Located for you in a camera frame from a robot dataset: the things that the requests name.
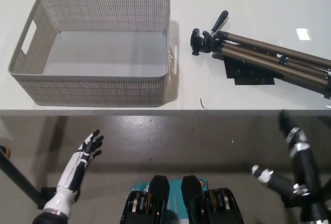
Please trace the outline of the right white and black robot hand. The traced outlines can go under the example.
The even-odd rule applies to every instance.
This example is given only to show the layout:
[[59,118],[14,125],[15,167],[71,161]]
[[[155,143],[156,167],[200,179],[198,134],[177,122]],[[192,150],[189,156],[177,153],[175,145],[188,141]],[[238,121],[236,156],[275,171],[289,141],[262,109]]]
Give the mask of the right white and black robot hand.
[[285,137],[294,181],[259,165],[251,167],[257,181],[280,195],[285,208],[300,208],[300,223],[330,223],[330,181],[321,184],[310,142],[289,112],[278,115],[279,129]]

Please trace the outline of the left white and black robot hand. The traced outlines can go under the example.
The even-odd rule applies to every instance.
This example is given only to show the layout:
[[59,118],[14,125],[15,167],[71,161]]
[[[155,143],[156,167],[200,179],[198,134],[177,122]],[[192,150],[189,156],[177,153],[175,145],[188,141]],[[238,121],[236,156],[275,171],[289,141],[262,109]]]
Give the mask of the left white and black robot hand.
[[99,133],[99,129],[92,132],[72,154],[57,184],[58,187],[67,188],[72,192],[80,190],[89,163],[102,153],[100,147],[104,136],[99,136]]

